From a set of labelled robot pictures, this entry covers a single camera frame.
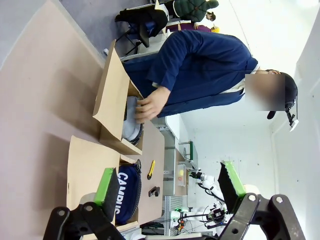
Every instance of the navy blue pouch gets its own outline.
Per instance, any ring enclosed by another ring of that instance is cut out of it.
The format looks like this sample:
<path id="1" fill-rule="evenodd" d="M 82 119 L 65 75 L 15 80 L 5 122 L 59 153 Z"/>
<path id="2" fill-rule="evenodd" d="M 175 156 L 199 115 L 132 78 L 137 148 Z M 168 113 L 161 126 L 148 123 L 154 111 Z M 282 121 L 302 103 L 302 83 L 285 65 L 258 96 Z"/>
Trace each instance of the navy blue pouch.
<path id="1" fill-rule="evenodd" d="M 141 162 L 122 165 L 118 171 L 120 189 L 116 198 L 115 223 L 124 225 L 138 209 L 141 194 Z"/>

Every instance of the cardboard box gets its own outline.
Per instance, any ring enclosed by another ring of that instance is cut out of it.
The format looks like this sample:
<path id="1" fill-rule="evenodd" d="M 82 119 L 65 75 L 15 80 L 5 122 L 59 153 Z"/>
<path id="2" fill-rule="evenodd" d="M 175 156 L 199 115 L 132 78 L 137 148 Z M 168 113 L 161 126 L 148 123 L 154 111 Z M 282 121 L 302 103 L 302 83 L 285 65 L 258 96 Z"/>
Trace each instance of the cardboard box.
<path id="1" fill-rule="evenodd" d="M 116 53 L 115 43 L 115 40 L 111 43 L 105 61 L 93 117 L 102 124 L 100 143 L 124 155 L 141 155 L 143 134 L 137 146 L 122 138 L 127 97 L 142 99 L 142 96 L 126 73 Z"/>
<path id="2" fill-rule="evenodd" d="M 116 168 L 118 173 L 120 165 L 135 162 L 109 147 L 72 136 L 67 166 L 67 208 L 76 209 L 83 196 L 97 191 L 106 168 Z M 116 228 L 122 232 L 138 226 L 138 214 L 137 210 L 128 224 Z M 84 236 L 84 240 L 91 239 L 96 239 L 94 234 Z"/>

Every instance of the screw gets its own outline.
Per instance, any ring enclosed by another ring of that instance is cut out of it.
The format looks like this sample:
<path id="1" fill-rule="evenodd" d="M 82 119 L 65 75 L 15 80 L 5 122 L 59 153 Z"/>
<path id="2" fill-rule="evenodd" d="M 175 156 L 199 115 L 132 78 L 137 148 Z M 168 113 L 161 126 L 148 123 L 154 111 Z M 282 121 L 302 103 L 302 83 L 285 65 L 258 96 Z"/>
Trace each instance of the screw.
<path id="1" fill-rule="evenodd" d="M 63 216 L 63 215 L 65 215 L 65 211 L 60 210 L 60 211 L 58 212 L 58 214 L 59 214 L 60 216 Z"/>
<path id="2" fill-rule="evenodd" d="M 275 200 L 276 200 L 278 203 L 282 203 L 282 202 L 283 202 L 282 198 L 279 197 L 279 196 L 278 196 Z"/>
<path id="3" fill-rule="evenodd" d="M 85 210 L 87 210 L 88 212 L 90 212 L 92 209 L 93 209 L 92 206 L 86 206 L 85 207 Z"/>
<path id="4" fill-rule="evenodd" d="M 254 202 L 256 200 L 256 196 L 255 195 L 250 195 L 248 198 L 252 202 Z"/>

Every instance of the dark green coat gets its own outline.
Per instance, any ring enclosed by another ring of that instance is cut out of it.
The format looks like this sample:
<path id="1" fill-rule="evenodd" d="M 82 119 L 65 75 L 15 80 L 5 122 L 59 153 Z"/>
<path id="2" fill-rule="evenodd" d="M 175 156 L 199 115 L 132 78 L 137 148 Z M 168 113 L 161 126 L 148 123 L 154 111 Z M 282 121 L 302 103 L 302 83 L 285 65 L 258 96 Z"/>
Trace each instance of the dark green coat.
<path id="1" fill-rule="evenodd" d="M 182 20 L 201 22 L 206 16 L 208 9 L 218 7 L 217 0 L 175 0 L 174 10 Z"/>

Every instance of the hand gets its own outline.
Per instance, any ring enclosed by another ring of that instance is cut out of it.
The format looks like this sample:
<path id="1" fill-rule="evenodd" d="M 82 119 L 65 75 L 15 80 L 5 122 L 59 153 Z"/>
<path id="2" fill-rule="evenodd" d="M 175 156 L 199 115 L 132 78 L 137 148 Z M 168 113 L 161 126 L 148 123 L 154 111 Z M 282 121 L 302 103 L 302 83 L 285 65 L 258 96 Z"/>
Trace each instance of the hand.
<path id="1" fill-rule="evenodd" d="M 146 120 L 155 118 L 166 105 L 170 95 L 170 90 L 164 86 L 159 86 L 147 98 L 139 100 L 136 108 L 136 121 L 144 123 Z"/>

